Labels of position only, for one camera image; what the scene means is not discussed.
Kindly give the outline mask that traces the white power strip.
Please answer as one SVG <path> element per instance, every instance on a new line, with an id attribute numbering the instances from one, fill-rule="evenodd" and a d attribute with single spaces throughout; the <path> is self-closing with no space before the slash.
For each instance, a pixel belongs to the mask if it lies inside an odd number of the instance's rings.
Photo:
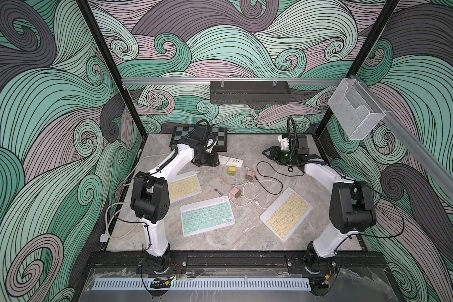
<path id="1" fill-rule="evenodd" d="M 241 168 L 243 166 L 243 160 L 237 159 L 235 157 L 228 156 L 218 156 L 221 165 L 227 165 L 231 167 Z"/>

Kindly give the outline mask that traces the pink charger adapter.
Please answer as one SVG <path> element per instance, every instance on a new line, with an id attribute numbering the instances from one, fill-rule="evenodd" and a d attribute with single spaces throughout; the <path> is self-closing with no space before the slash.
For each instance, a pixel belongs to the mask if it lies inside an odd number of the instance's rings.
<path id="1" fill-rule="evenodd" d="M 232 197 L 232 198 L 239 198 L 239 197 L 241 197 L 241 195 L 242 195 L 242 191 L 241 191 L 241 189 L 239 189 L 239 188 L 237 188 L 237 187 L 234 187 L 234 188 L 231 189 L 229 195 L 230 195 L 230 197 Z"/>
<path id="2" fill-rule="evenodd" d="M 255 178 L 255 172 L 252 171 L 252 170 L 248 170 L 248 171 L 246 172 L 245 179 L 246 179 L 247 181 L 251 181 L 251 180 L 253 180 L 254 178 Z"/>

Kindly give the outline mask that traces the yellow charger adapter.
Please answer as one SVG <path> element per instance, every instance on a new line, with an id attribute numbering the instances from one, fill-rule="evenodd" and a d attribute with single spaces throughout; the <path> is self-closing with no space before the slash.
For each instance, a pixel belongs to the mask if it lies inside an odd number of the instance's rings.
<path id="1" fill-rule="evenodd" d="M 237 168 L 236 167 L 232 167 L 232 166 L 228 167 L 227 174 L 229 176 L 235 176 L 236 173 L 237 173 Z"/>

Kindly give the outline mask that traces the yellow keyboard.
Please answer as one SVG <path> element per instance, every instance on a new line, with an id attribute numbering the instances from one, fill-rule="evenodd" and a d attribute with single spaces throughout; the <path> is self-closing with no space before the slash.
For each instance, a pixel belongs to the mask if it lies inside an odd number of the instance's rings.
<path id="1" fill-rule="evenodd" d="M 260 216 L 260 221 L 286 242 L 313 206 L 292 188 L 287 188 Z"/>
<path id="2" fill-rule="evenodd" d="M 171 203 L 198 195 L 202 192 L 196 171 L 180 174 L 168 184 Z"/>

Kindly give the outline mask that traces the green wireless keyboard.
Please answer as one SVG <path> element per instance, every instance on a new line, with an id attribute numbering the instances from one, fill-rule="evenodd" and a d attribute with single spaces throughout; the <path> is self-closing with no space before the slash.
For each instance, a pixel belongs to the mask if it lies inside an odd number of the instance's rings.
<path id="1" fill-rule="evenodd" d="M 184 237 L 235 225 L 235 217 L 228 196 L 182 205 L 180 214 Z"/>

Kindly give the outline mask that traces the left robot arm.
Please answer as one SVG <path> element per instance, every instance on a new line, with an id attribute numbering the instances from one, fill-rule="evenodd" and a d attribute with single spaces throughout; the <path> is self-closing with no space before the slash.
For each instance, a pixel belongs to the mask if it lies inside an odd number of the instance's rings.
<path id="1" fill-rule="evenodd" d="M 196 125 L 172 147 L 171 153 L 148 172 L 133 177 L 130 207 L 145 230 L 148 256 L 159 263 L 169 261 L 170 245 L 166 238 L 164 217 L 171 204 L 169 181 L 188 163 L 216 167 L 219 155 L 213 150 L 216 137 L 211 127 Z"/>

